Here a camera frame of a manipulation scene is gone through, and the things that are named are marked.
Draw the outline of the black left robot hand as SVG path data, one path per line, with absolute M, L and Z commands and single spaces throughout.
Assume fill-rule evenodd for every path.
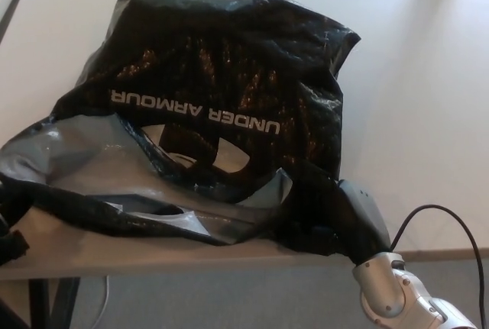
M 32 198 L 1 174 L 1 265 L 24 256 L 29 245 L 14 226 L 33 205 Z

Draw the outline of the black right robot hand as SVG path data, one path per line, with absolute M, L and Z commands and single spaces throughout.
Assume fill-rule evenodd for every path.
M 389 253 L 390 235 L 371 193 L 346 179 L 320 184 L 319 212 L 339 245 L 356 266 Z

